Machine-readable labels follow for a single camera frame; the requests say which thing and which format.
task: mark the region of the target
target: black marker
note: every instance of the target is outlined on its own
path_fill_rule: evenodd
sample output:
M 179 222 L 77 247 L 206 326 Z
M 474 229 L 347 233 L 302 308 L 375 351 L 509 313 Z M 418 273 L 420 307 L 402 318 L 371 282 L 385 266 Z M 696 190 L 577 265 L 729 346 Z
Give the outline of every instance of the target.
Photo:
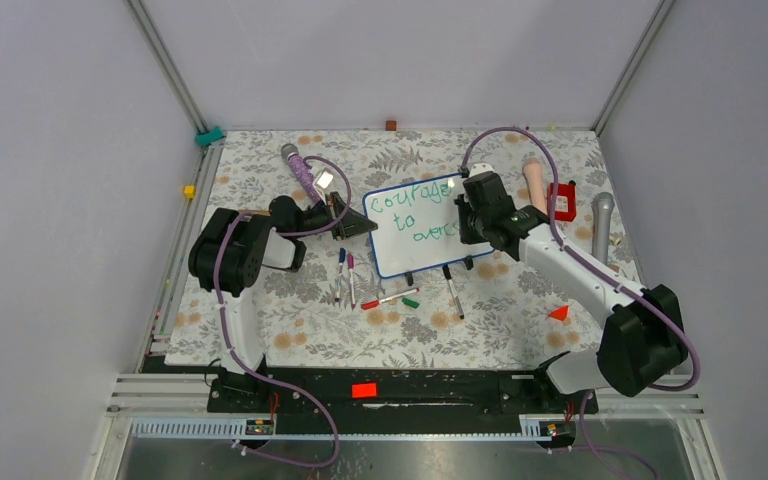
M 452 292 L 452 299 L 455 301 L 455 306 L 458 307 L 458 316 L 463 319 L 463 307 L 461 307 L 461 301 L 458 299 L 458 292 L 455 290 L 455 282 L 452 281 L 452 272 L 449 271 L 448 265 L 443 265 L 443 275 L 446 277 L 446 281 L 449 282 L 449 291 Z

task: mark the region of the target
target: table surface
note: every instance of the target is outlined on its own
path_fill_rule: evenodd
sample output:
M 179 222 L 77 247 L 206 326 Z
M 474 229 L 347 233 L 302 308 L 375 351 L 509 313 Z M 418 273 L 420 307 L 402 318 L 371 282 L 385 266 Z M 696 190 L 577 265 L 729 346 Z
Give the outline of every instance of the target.
M 281 159 L 281 145 L 292 142 L 302 155 L 321 155 L 343 168 L 352 185 L 352 206 L 362 212 L 362 196 L 372 190 L 455 172 L 466 146 L 480 132 L 433 131 L 237 131 L 229 132 L 204 217 L 217 207 L 266 209 L 277 195 L 291 195 L 303 208 L 311 202 Z M 564 233 L 589 251 L 594 196 L 612 191 L 593 132 L 536 132 L 555 158 L 560 181 L 576 182 L 578 215 L 559 222 Z M 523 159 L 539 150 L 517 134 L 499 133 L 473 151 L 471 162 L 488 162 L 502 176 L 517 208 L 529 203 Z M 544 168 L 544 182 L 551 173 Z M 339 178 L 334 182 L 345 198 Z M 620 213 L 611 220 L 608 263 L 637 280 L 633 250 Z M 355 255 L 358 303 L 407 288 L 403 278 L 380 280 L 369 236 L 337 242 L 330 234 L 306 237 L 307 255 L 297 273 L 263 269 L 253 303 L 266 358 L 275 366 L 522 369 L 565 350 L 596 346 L 601 329 L 592 317 L 545 277 L 496 252 L 467 271 L 451 266 L 465 311 L 461 320 L 439 269 L 414 275 L 421 286 L 414 310 L 389 302 L 351 310 L 333 302 L 340 247 Z M 205 365 L 219 355 L 216 297 L 189 276 L 166 363 Z M 548 317 L 570 305 L 560 322 Z

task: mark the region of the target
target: red box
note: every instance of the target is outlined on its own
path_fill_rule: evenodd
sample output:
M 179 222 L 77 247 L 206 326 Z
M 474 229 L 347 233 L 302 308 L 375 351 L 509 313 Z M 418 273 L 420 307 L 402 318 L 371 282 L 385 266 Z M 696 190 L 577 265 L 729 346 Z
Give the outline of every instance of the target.
M 352 398 L 372 398 L 378 396 L 378 384 L 356 383 L 352 385 Z
M 549 194 L 546 197 L 546 200 L 550 200 L 552 198 L 552 191 L 555 189 L 555 184 L 550 183 L 549 184 Z M 560 187 L 558 187 L 558 198 L 566 198 L 567 201 L 567 210 L 558 210 L 558 204 L 557 201 L 555 202 L 555 219 L 560 220 L 562 222 L 571 222 L 575 220 L 575 184 L 574 183 L 562 183 Z

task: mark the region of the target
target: whiteboard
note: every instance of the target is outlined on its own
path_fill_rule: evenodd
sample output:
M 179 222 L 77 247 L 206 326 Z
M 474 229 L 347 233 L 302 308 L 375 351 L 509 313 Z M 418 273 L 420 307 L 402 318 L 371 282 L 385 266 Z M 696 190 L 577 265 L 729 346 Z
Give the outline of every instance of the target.
M 489 243 L 460 240 L 455 198 L 463 193 L 459 174 L 375 190 L 363 196 L 375 267 L 381 278 L 417 272 L 493 252 Z

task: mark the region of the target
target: gray wall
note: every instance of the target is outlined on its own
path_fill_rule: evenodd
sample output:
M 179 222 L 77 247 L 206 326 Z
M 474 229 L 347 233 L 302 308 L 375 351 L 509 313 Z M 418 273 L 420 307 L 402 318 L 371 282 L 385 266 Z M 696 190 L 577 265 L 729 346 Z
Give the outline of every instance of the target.
M 147 0 L 223 128 L 590 126 L 658 0 Z
M 646 279 L 701 350 L 728 478 L 768 478 L 768 2 L 678 2 L 602 140 Z
M 0 479 L 80 474 L 192 139 L 123 2 L 0 0 Z

